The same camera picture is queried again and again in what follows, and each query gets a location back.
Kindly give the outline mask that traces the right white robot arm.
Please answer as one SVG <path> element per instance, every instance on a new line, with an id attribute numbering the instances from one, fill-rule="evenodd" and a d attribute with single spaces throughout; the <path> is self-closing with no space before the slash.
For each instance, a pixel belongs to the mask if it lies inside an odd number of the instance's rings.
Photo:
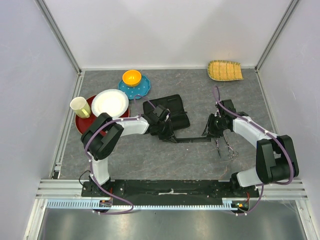
<path id="1" fill-rule="evenodd" d="M 246 113 L 236 112 L 233 102 L 216 102 L 217 112 L 209 115 L 203 135 L 218 139 L 225 131 L 234 132 L 256 149 L 255 166 L 233 174 L 229 191 L 242 196 L 247 187 L 268 184 L 288 185 L 299 175 L 293 140 L 288 135 L 277 135 L 255 123 Z"/>

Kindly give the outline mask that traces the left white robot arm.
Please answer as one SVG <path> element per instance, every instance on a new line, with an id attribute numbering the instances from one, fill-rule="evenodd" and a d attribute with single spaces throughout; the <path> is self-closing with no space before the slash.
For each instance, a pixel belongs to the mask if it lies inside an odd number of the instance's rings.
<path id="1" fill-rule="evenodd" d="M 162 105 L 135 117 L 113 119 L 101 113 L 80 138 L 89 159 L 90 178 L 94 181 L 92 191 L 99 197 L 109 193 L 108 157 L 121 137 L 150 134 L 162 140 L 171 138 L 174 133 L 170 118 L 169 109 Z"/>

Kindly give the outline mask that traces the black zipper tool case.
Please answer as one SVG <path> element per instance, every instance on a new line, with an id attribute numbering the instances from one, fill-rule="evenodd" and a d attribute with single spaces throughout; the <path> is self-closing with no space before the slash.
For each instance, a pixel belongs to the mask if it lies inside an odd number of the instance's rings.
<path id="1" fill-rule="evenodd" d="M 156 125 L 157 122 L 161 121 L 161 114 L 166 110 L 169 110 L 170 112 L 169 120 L 172 123 L 173 132 L 188 128 L 191 125 L 187 112 L 184 109 L 182 98 L 179 94 L 145 101 L 142 106 L 142 116 L 149 123 L 147 133 L 150 133 L 151 125 Z"/>

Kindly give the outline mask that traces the silver scissors with black blades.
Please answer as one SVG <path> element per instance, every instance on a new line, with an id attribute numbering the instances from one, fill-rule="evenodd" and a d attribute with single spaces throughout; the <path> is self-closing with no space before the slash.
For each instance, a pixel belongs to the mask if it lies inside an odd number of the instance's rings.
<path id="1" fill-rule="evenodd" d="M 214 138 L 214 142 L 215 142 L 215 147 L 217 150 L 217 154 L 219 156 L 219 158 L 221 158 L 221 149 L 220 149 L 220 145 L 219 145 L 219 141 L 217 138 Z"/>

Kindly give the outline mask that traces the black straight comb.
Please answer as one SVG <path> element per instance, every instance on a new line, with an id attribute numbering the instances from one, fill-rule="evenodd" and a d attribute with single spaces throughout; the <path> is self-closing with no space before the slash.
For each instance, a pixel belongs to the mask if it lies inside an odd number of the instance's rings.
<path id="1" fill-rule="evenodd" d="M 210 137 L 187 137 L 177 138 L 177 143 L 210 143 L 212 139 Z"/>

